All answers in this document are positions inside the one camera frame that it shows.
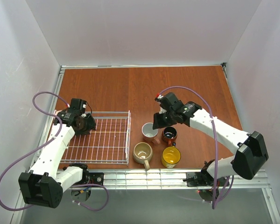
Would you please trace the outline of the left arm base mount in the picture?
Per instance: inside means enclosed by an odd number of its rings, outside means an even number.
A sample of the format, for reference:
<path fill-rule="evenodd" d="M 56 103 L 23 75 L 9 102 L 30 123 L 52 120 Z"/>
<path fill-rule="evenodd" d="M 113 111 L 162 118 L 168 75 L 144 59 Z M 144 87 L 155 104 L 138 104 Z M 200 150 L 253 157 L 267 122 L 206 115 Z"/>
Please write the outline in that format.
<path fill-rule="evenodd" d="M 104 176 L 105 174 L 102 172 L 96 172 L 96 173 L 89 173 L 87 177 L 86 184 L 97 184 L 97 185 L 104 185 Z"/>

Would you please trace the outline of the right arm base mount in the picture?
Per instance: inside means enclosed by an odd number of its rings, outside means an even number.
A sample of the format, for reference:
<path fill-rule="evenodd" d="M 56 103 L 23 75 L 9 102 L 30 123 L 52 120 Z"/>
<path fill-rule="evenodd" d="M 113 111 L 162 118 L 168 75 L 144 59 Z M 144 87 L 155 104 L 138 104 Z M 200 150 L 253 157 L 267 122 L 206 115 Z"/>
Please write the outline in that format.
<path fill-rule="evenodd" d="M 187 183 L 188 187 L 197 187 L 197 186 L 213 186 L 214 178 L 209 174 L 203 174 L 199 172 L 187 172 L 186 178 L 183 179 L 183 182 Z"/>

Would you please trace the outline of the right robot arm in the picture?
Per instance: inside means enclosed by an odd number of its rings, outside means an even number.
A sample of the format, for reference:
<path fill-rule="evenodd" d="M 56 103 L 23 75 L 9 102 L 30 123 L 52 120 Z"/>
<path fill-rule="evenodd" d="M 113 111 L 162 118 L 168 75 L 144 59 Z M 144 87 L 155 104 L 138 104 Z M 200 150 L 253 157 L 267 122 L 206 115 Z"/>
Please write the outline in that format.
<path fill-rule="evenodd" d="M 200 105 L 189 101 L 184 104 L 172 92 L 155 98 L 161 110 L 154 114 L 153 129 L 185 124 L 216 139 L 224 145 L 232 156 L 209 161 L 201 169 L 207 182 L 215 178 L 239 175 L 251 180 L 268 160 L 264 137 L 257 131 L 247 133 L 238 130 L 210 114 Z"/>

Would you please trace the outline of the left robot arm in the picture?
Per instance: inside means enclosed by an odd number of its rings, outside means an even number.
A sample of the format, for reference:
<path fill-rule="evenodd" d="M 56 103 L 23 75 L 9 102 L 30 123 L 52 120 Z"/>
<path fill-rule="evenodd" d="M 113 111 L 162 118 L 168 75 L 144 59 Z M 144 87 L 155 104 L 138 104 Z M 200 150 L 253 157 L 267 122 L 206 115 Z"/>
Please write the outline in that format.
<path fill-rule="evenodd" d="M 72 163 L 58 173 L 65 149 L 74 136 L 89 134 L 96 129 L 96 122 L 86 113 L 87 102 L 73 98 L 68 109 L 57 114 L 51 128 L 49 144 L 42 149 L 37 162 L 27 173 L 21 173 L 18 182 L 24 202 L 56 208 L 64 191 L 75 184 L 87 184 L 90 180 L 88 167 Z"/>

